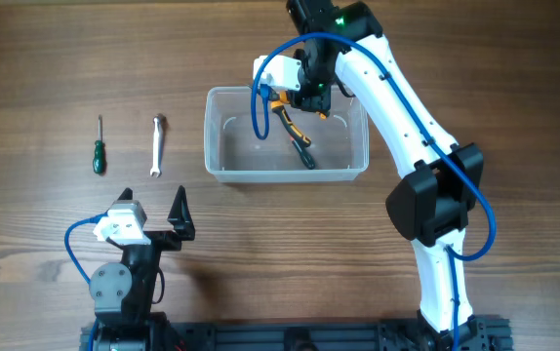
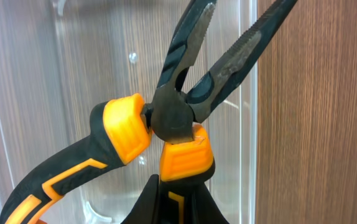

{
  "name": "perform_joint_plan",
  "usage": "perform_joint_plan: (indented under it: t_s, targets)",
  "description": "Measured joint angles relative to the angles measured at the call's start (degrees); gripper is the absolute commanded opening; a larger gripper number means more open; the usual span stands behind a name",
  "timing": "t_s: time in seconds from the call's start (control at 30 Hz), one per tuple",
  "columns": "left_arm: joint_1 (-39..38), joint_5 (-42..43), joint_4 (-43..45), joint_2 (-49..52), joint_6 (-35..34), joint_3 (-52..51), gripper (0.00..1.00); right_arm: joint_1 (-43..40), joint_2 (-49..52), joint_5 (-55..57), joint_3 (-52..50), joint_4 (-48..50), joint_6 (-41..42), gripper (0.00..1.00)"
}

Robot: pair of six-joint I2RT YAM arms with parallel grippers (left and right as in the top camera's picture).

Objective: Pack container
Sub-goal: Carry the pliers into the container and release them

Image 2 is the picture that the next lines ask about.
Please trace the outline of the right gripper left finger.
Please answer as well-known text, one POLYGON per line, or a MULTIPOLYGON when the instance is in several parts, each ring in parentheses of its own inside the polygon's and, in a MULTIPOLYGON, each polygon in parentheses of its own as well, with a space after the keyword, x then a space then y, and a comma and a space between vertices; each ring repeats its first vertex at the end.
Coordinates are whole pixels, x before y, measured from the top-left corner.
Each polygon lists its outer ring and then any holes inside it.
POLYGON ((155 206, 159 188, 159 176, 149 177, 132 210, 122 221, 122 224, 152 224, 154 222, 155 206))

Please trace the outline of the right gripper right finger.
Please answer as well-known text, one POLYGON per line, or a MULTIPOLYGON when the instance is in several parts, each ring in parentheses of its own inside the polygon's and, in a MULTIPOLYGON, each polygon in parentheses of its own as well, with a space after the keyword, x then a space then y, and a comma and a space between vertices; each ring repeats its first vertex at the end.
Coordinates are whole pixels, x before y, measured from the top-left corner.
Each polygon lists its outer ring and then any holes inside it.
POLYGON ((193 222, 196 224, 228 224, 205 184, 199 185, 193 195, 193 222))

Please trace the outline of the orange black needle-nose pliers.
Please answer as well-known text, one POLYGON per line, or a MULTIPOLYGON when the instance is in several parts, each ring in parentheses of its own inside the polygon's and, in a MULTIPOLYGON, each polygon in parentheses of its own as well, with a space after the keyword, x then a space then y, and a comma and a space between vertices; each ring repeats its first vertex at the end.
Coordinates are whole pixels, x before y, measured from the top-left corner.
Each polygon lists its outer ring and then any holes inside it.
POLYGON ((153 99, 136 93, 96 105, 90 133, 32 169, 14 188, 0 223, 40 223, 41 216, 73 189, 124 167, 164 142, 153 223, 194 223, 193 195, 215 172, 203 127, 212 111, 246 78, 295 0, 276 0, 188 92, 182 87, 195 64, 216 2, 189 2, 172 36, 153 99))

